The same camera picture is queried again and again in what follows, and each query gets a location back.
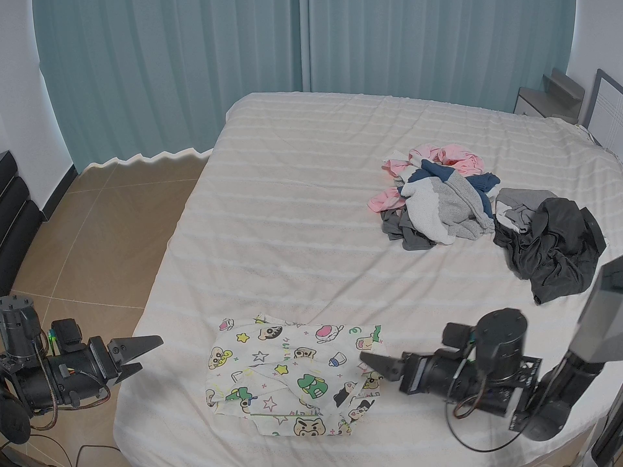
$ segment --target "nightstand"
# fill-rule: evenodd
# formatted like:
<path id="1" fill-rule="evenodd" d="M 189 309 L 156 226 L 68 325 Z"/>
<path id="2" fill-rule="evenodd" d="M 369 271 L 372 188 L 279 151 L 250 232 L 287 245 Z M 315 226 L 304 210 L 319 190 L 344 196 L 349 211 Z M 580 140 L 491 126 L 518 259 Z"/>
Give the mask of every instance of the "nightstand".
<path id="1" fill-rule="evenodd" d="M 520 88 L 514 113 L 535 118 L 553 116 L 577 124 L 584 89 L 556 68 L 551 75 L 543 75 L 543 84 L 545 91 Z"/>

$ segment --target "brown tile floor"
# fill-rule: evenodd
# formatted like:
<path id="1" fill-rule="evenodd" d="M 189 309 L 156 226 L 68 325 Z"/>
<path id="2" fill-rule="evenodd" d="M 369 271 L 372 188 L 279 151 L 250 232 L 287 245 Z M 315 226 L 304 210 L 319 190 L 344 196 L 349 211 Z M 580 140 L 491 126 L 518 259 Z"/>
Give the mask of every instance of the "brown tile floor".
<path id="1" fill-rule="evenodd" d="M 44 330 L 52 320 L 75 318 L 85 338 L 131 336 L 143 313 L 166 243 L 206 158 L 185 156 L 136 161 L 85 171 L 71 185 L 48 223 L 43 223 L 13 289 L 34 299 Z M 91 410 L 63 412 L 43 434 L 58 440 L 72 463 L 84 443 L 114 445 L 116 394 Z M 46 424 L 49 416 L 34 424 Z M 31 438 L 19 448 L 66 467 L 60 448 Z M 127 467 L 108 449 L 85 449 L 80 465 Z"/>

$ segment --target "wall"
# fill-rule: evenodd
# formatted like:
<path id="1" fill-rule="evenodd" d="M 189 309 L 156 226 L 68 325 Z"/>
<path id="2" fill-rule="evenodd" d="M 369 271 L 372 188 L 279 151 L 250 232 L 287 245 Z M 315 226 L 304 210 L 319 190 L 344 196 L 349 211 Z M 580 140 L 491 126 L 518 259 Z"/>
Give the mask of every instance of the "wall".
<path id="1" fill-rule="evenodd" d="M 586 90 L 580 121 L 598 68 L 623 84 L 623 0 L 577 0 L 567 74 Z"/>
<path id="2" fill-rule="evenodd" d="M 43 208 L 72 166 L 39 71 L 32 0 L 0 0 L 0 151 Z"/>

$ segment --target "mattress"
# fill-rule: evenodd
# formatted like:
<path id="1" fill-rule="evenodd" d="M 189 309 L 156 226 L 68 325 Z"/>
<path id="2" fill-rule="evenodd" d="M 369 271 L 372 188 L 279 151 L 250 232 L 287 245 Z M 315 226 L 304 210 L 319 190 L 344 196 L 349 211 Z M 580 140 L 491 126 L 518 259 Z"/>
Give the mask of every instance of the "mattress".
<path id="1" fill-rule="evenodd" d="M 321 93 L 256 93 L 235 104 L 170 239 L 135 335 L 159 334 L 144 370 L 121 386 L 114 434 L 134 466 L 519 466 L 585 430 L 610 406 L 623 364 L 607 364 L 554 439 L 523 437 L 496 453 L 468 451 L 444 404 L 383 382 L 350 437 L 265 437 L 251 420 L 213 415 L 207 358 L 225 317 L 382 324 L 391 355 L 431 352 L 448 322 L 475 324 L 516 307 L 525 352 L 556 365 L 588 292 L 536 306 L 492 235 L 408 252 L 390 242 L 368 199 L 392 184 L 383 156 L 421 143 L 460 143 L 503 186 L 549 189 L 587 206 L 623 253 L 623 177 L 612 154 L 561 120 L 446 103 Z M 456 423 L 479 448 L 512 437 L 508 418 Z"/>

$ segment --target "white headboard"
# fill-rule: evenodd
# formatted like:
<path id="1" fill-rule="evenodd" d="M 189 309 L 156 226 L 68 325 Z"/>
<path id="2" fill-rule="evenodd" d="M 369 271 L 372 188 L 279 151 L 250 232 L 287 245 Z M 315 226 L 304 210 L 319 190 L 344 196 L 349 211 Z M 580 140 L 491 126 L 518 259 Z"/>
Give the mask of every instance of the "white headboard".
<path id="1" fill-rule="evenodd" d="M 623 87 L 597 69 L 583 125 L 599 145 L 623 161 Z"/>

